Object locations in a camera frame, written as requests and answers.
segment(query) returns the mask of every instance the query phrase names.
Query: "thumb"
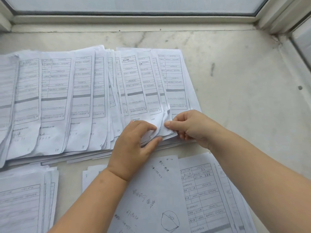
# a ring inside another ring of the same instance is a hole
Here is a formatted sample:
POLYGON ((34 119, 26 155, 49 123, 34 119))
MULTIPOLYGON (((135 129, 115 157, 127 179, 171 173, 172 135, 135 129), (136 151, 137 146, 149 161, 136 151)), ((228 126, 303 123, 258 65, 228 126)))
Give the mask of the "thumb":
POLYGON ((186 121, 166 121, 164 123, 164 125, 169 128, 169 129, 172 129, 172 130, 175 130, 175 131, 183 131, 183 132, 186 132, 187 129, 188 129, 188 126, 186 124, 186 121))
POLYGON ((142 155, 149 156, 157 148, 158 144, 163 140, 162 137, 152 139, 144 148, 141 149, 142 155))

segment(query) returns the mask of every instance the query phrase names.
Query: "marble surface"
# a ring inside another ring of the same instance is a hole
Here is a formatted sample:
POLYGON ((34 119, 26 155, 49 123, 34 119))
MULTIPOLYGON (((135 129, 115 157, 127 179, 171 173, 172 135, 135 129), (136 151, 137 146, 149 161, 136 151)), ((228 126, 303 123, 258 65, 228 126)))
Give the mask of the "marble surface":
MULTIPOLYGON (((5 33, 0 53, 31 49, 181 49, 202 111, 272 158, 311 178, 311 113, 272 37, 258 30, 119 33, 5 33)), ((197 144, 158 151, 179 157, 204 153, 197 144)), ((108 158, 66 165, 60 171, 56 219, 81 193, 81 175, 108 158)), ((267 232, 253 214, 259 233, 267 232)))

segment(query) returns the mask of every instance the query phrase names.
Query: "forearm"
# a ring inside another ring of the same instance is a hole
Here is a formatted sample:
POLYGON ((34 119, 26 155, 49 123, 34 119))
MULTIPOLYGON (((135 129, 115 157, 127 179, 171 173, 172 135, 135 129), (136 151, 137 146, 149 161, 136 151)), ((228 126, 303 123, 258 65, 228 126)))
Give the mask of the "forearm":
POLYGON ((209 139, 224 172, 273 232, 311 232, 311 182, 235 133, 209 139))
POLYGON ((103 170, 49 233, 106 232, 127 182, 103 170))

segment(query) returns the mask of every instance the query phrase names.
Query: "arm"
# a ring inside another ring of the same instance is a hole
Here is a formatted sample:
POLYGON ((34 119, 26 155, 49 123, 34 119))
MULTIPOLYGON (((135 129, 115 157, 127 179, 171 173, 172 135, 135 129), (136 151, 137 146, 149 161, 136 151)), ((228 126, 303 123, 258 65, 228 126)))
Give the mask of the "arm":
POLYGON ((104 169, 49 233, 107 232, 126 187, 138 169, 148 160, 162 138, 140 147, 140 140, 156 126, 145 121, 130 122, 117 139, 104 169))
POLYGON ((204 114, 181 113, 167 128, 209 149, 271 233, 311 232, 311 181, 204 114))

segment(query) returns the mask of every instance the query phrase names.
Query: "window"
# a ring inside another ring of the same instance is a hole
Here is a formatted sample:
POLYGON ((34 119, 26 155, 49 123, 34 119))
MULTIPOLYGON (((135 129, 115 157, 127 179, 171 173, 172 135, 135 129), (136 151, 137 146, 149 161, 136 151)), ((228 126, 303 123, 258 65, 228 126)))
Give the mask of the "window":
POLYGON ((3 0, 16 14, 243 15, 267 0, 3 0))

